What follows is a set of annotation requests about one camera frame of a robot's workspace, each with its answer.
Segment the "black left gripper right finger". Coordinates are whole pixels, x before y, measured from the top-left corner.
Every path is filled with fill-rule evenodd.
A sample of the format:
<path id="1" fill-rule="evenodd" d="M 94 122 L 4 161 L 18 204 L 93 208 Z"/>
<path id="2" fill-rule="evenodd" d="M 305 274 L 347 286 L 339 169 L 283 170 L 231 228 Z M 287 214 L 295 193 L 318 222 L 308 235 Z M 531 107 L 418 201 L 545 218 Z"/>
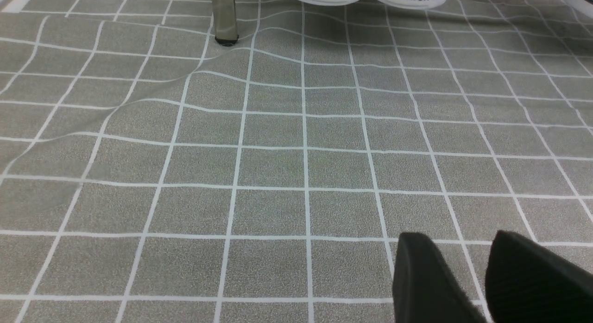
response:
<path id="1" fill-rule="evenodd" d="M 593 276 L 521 234 L 497 231 L 485 276 L 496 323 L 590 323 Z"/>

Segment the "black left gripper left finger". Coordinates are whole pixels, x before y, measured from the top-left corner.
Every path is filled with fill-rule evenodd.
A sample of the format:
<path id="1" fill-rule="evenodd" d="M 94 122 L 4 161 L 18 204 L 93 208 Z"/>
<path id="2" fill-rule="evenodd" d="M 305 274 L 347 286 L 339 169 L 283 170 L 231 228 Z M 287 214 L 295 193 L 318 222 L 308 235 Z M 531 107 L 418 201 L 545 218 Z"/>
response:
<path id="1" fill-rule="evenodd" d="M 397 323 L 485 323 L 433 241 L 400 234 L 392 281 Z"/>

